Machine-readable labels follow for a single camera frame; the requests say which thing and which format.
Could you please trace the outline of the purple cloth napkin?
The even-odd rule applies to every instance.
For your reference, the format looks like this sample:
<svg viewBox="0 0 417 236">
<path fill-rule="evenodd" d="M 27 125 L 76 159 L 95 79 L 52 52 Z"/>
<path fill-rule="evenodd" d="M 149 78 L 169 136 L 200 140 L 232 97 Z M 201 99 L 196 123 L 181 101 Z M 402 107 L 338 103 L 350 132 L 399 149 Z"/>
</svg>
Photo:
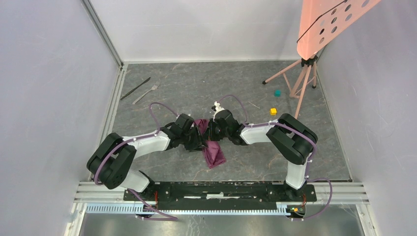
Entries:
<svg viewBox="0 0 417 236">
<path fill-rule="evenodd" d="M 201 135 L 207 131 L 209 120 L 208 119 L 197 119 L 194 121 L 198 127 Z M 203 148 L 202 152 L 207 163 L 207 166 L 212 169 L 226 162 L 224 153 L 217 141 L 205 140 L 206 147 Z"/>
</svg>

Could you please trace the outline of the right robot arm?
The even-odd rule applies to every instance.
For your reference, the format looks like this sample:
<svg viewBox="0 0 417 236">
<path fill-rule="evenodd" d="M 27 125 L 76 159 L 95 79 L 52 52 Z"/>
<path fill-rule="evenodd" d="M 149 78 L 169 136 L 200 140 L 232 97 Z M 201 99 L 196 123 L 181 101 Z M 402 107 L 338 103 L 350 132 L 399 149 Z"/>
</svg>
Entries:
<svg viewBox="0 0 417 236">
<path fill-rule="evenodd" d="M 222 110 L 208 122 L 204 138 L 220 141 L 227 138 L 237 146 L 271 143 L 287 160 L 284 195 L 298 200 L 307 182 L 307 162 L 317 151 L 317 135 L 290 114 L 265 123 L 240 123 L 229 110 Z"/>
</svg>

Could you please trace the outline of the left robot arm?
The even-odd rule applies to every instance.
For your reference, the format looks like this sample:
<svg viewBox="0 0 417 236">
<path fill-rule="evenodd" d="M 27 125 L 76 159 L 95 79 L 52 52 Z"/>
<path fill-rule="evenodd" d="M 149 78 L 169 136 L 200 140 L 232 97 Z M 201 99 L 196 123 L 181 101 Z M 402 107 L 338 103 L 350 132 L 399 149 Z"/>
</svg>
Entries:
<svg viewBox="0 0 417 236">
<path fill-rule="evenodd" d="M 186 114 L 152 133 L 125 137 L 117 133 L 107 135 L 88 160 L 87 169 L 97 184 L 108 189 L 135 190 L 137 196 L 146 201 L 154 196 L 154 186 L 146 174 L 132 169 L 134 159 L 180 145 L 187 151 L 200 151 L 207 146 L 194 119 Z"/>
</svg>

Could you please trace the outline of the yellow cube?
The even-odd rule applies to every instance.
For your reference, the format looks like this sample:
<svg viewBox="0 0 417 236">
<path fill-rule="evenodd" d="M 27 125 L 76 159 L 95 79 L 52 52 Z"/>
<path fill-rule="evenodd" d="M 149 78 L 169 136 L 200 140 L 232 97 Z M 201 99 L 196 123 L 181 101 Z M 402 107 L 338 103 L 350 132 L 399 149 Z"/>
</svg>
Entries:
<svg viewBox="0 0 417 236">
<path fill-rule="evenodd" d="M 269 110 L 269 114 L 270 114 L 271 116 L 275 116 L 275 115 L 277 114 L 277 109 L 276 109 L 276 108 L 270 108 L 270 110 Z"/>
</svg>

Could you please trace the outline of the silver fork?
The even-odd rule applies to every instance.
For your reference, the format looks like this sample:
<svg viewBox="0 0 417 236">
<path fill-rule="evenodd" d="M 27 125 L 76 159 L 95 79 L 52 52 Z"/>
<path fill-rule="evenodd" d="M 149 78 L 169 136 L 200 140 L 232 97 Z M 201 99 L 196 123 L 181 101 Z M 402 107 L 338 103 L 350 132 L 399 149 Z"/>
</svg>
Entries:
<svg viewBox="0 0 417 236">
<path fill-rule="evenodd" d="M 150 93 L 151 91 L 156 90 L 161 82 L 157 82 L 155 83 L 148 91 L 146 91 L 144 94 L 142 94 L 140 97 L 136 98 L 133 102 L 132 105 L 135 105 L 136 103 L 138 103 L 142 98 L 144 98 L 148 93 Z"/>
</svg>

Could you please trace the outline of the black knife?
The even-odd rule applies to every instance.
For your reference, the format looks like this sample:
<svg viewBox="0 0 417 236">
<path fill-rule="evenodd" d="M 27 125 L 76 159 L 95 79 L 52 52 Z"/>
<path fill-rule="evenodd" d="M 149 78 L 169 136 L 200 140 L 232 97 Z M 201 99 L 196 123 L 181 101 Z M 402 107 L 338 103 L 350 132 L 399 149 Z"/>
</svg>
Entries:
<svg viewBox="0 0 417 236">
<path fill-rule="evenodd" d="M 123 95 L 120 98 L 120 100 L 125 99 L 127 96 L 129 96 L 130 94 L 132 94 L 135 90 L 137 90 L 139 87 L 141 87 L 142 85 L 144 85 L 145 83 L 147 83 L 148 81 L 150 81 L 150 79 L 151 79 L 151 77 L 148 77 L 147 79 L 145 79 L 144 81 L 142 81 L 139 85 L 137 85 L 132 90 L 130 90 L 129 92 L 127 92 L 125 95 Z"/>
</svg>

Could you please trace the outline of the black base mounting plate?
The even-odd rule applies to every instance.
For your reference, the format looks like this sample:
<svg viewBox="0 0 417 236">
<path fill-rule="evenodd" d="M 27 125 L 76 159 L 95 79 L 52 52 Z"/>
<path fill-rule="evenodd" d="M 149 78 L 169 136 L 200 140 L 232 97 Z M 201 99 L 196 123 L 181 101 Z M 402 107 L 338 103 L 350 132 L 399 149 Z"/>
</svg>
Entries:
<svg viewBox="0 0 417 236">
<path fill-rule="evenodd" d="M 132 202 L 139 197 L 147 203 L 154 201 L 158 210 L 270 210 L 276 203 L 317 201 L 312 184 L 294 190 L 273 181 L 162 181 L 138 194 L 126 190 L 123 199 Z"/>
</svg>

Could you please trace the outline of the pink music stand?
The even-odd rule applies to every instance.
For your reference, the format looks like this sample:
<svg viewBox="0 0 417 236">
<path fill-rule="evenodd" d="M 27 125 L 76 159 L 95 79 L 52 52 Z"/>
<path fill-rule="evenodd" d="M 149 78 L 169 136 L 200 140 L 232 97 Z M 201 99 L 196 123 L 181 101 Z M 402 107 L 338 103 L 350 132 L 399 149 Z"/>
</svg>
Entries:
<svg viewBox="0 0 417 236">
<path fill-rule="evenodd" d="M 290 90 L 290 97 L 297 98 L 295 118 L 299 116 L 301 104 L 308 84 L 317 86 L 318 52 L 347 29 L 352 23 L 375 7 L 379 0 L 304 0 L 297 39 L 297 53 L 300 59 L 275 75 L 264 80 L 267 84 L 282 75 Z M 286 72 L 301 65 L 302 70 L 294 85 Z"/>
</svg>

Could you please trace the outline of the aluminium frame rail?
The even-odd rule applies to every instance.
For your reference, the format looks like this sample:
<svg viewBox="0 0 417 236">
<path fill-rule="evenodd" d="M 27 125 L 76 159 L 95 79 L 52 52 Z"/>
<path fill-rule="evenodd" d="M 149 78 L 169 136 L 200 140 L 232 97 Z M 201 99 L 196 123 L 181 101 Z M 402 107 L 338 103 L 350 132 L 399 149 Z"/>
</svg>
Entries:
<svg viewBox="0 0 417 236">
<path fill-rule="evenodd" d="M 106 48 L 110 52 L 110 55 L 112 56 L 116 65 L 118 66 L 117 78 L 113 84 L 112 93 L 111 93 L 109 104 L 107 107 L 107 113 L 103 121 L 102 131 L 98 140 L 98 144 L 100 144 L 105 139 L 107 134 L 109 134 L 110 131 L 112 131 L 113 129 L 114 120 L 115 120 L 117 108 L 119 105 L 119 100 L 121 98 L 121 91 L 122 91 L 124 79 L 125 79 L 126 72 L 127 72 L 127 64 L 123 62 L 119 53 L 117 52 L 116 47 L 114 43 L 112 42 L 112 40 L 110 39 L 109 34 L 105 30 L 104 24 L 102 23 L 92 2 L 90 0 L 81 0 L 81 3 L 83 4 L 85 10 L 87 11 L 87 14 L 92 20 L 92 23 L 94 24 L 96 30 L 98 31 L 98 34 L 103 40 Z"/>
</svg>

